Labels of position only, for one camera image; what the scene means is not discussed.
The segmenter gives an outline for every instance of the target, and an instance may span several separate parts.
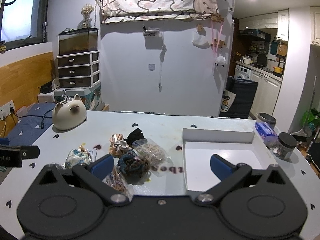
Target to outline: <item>purple tissue package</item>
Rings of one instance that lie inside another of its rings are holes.
[[[263,139],[263,142],[266,146],[273,146],[276,144],[278,136],[267,123],[256,122],[254,127]]]

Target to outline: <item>washing machine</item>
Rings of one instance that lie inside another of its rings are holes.
[[[235,69],[235,78],[250,79],[251,69],[237,65]]]

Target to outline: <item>white pom-pom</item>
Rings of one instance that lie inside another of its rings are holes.
[[[223,57],[223,56],[219,56],[217,57],[216,59],[216,63],[215,63],[217,66],[225,66],[226,65],[226,58]]]

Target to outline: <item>cat ear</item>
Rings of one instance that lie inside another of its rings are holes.
[[[78,94],[76,94],[73,99],[74,99],[74,100],[80,100],[80,101],[81,101],[81,97],[80,97]]]
[[[57,113],[60,110],[61,107],[63,107],[63,104],[57,103],[56,107],[55,107],[55,112]]]

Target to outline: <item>white table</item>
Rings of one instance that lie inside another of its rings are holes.
[[[190,128],[195,124],[198,129],[253,131],[254,120],[235,120],[199,116],[167,116],[155,114],[130,114],[113,112],[88,111],[88,120],[75,129],[57,134],[50,127],[34,143],[40,148],[40,156],[36,160],[23,160],[23,167],[12,169],[4,182],[0,185],[0,225],[16,238],[24,236],[18,223],[16,211],[19,202],[29,186],[48,163],[64,163],[68,152],[79,145],[93,148],[100,144],[97,158],[108,153],[109,138],[114,133],[122,133],[125,137],[138,124],[146,138],[153,139],[171,157],[172,163],[160,171],[160,176],[151,174],[151,180],[143,185],[135,185],[136,194],[145,195],[184,195],[185,183],[182,173],[181,136],[183,128]],[[298,149],[295,149],[289,162],[279,160],[279,165],[295,185],[308,207],[308,219],[301,232],[305,240],[312,240],[320,233],[320,180],[311,169]]]

